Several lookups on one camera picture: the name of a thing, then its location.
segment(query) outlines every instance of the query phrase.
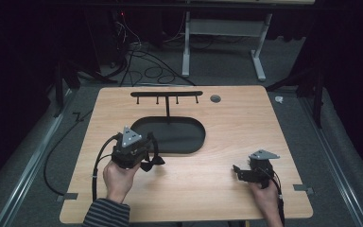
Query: striped sleeve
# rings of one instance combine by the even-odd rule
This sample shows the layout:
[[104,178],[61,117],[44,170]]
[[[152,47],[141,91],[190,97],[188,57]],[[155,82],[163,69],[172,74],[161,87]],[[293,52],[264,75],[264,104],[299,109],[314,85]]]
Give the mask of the striped sleeve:
[[128,227],[130,207],[107,199],[97,199],[91,204],[82,226]]

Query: hand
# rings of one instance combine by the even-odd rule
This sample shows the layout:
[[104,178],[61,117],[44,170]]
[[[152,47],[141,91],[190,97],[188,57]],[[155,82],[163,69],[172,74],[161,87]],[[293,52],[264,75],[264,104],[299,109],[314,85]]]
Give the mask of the hand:
[[269,186],[261,189],[260,183],[249,183],[255,203],[267,221],[268,227],[283,226],[278,209],[278,189],[272,180]]
[[107,199],[122,203],[131,190],[134,175],[139,168],[140,164],[131,169],[124,169],[109,161],[103,171],[108,190]]

